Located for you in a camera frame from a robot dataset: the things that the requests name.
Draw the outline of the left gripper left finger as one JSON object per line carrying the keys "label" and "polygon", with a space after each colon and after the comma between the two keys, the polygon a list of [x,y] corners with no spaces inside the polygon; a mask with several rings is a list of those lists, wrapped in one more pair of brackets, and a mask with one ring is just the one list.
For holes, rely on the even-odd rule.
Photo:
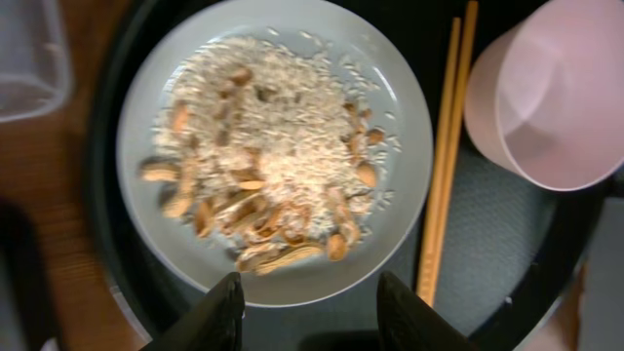
{"label": "left gripper left finger", "polygon": [[240,351],[244,312],[241,275],[231,272],[141,351]]}

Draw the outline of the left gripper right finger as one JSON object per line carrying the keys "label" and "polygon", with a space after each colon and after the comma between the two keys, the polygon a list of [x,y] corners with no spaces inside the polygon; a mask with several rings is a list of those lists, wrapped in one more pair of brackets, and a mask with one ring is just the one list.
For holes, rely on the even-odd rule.
{"label": "left gripper right finger", "polygon": [[382,350],[478,350],[392,272],[379,276],[376,314]]}

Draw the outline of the wooden chopstick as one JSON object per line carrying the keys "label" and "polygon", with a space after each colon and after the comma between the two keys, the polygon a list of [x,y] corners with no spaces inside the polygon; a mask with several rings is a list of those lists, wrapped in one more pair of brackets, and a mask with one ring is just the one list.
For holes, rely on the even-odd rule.
{"label": "wooden chopstick", "polygon": [[469,1],[466,3],[465,15],[462,18],[461,37],[459,44],[459,53],[455,74],[454,92],[452,97],[452,106],[450,110],[450,119],[448,124],[448,142],[446,149],[446,165],[445,175],[443,178],[443,190],[440,198],[440,211],[438,219],[438,242],[437,248],[441,250],[441,257],[435,263],[435,272],[437,273],[437,292],[438,279],[440,275],[441,260],[444,246],[444,238],[446,233],[447,220],[449,215],[450,195],[454,180],[454,171],[458,154],[461,126],[462,126],[462,108],[466,95],[466,85],[471,68],[472,52],[474,47],[475,32],[477,28],[477,18],[479,12],[479,3],[477,1]]}
{"label": "wooden chopstick", "polygon": [[446,62],[442,98],[438,116],[438,126],[435,143],[435,159],[431,188],[429,191],[418,274],[416,293],[429,306],[434,304],[435,290],[437,285],[437,273],[435,263],[441,257],[441,250],[437,248],[438,242],[438,219],[440,211],[440,198],[443,190],[443,178],[445,175],[446,149],[448,142],[448,127],[452,97],[454,92],[455,74],[459,53],[462,19],[454,18],[451,24],[450,38],[448,42],[448,56]]}

